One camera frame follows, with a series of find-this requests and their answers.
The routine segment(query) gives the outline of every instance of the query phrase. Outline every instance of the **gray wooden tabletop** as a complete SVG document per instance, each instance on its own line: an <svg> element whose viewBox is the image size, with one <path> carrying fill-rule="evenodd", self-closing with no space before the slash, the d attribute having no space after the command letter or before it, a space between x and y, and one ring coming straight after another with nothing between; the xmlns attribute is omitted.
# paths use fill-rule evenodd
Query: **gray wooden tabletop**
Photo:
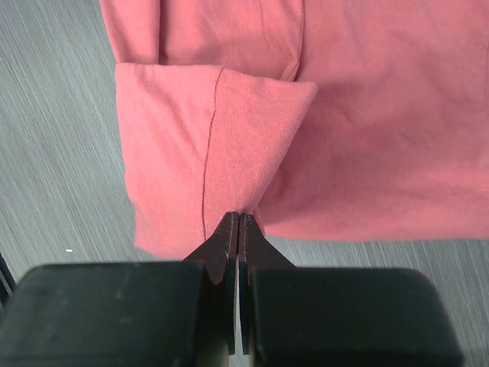
<svg viewBox="0 0 489 367"><path fill-rule="evenodd" d="M153 259L132 246L114 65L98 1L0 0L0 249L16 278L43 263ZM489 365L489 241L271 241L298 265L423 271L468 365Z"/></svg>

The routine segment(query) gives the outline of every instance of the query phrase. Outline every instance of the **pink shirt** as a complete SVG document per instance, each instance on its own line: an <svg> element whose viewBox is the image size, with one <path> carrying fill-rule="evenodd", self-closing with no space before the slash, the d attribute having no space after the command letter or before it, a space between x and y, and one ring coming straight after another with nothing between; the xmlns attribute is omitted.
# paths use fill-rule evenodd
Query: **pink shirt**
<svg viewBox="0 0 489 367"><path fill-rule="evenodd" d="M101 4L137 247L489 236L489 2Z"/></svg>

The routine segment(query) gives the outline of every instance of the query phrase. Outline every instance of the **t-shirt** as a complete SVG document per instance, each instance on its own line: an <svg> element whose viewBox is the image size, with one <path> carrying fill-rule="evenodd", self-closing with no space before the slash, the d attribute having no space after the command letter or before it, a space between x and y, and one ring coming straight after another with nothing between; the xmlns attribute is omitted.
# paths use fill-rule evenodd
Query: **t-shirt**
<svg viewBox="0 0 489 367"><path fill-rule="evenodd" d="M489 236L487 0L101 5L137 247Z"/></svg>

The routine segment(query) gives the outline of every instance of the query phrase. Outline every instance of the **pink cloth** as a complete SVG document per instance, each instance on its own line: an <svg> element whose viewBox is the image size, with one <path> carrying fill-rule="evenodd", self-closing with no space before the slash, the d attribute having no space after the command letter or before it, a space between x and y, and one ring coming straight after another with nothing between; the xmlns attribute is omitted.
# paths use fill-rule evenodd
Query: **pink cloth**
<svg viewBox="0 0 489 367"><path fill-rule="evenodd" d="M489 236L486 0L101 0L136 246Z"/></svg>

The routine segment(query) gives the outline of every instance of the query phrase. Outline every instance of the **table surface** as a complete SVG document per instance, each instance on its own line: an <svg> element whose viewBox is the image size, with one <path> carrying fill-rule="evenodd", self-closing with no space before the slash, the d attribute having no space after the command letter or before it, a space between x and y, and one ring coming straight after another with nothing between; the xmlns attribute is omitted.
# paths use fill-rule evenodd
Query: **table surface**
<svg viewBox="0 0 489 367"><path fill-rule="evenodd" d="M2 0L0 35L0 249L14 276L52 262L154 259L132 246L115 61L98 1ZM270 240L297 265L423 271L468 365L489 361L488 240Z"/></svg>

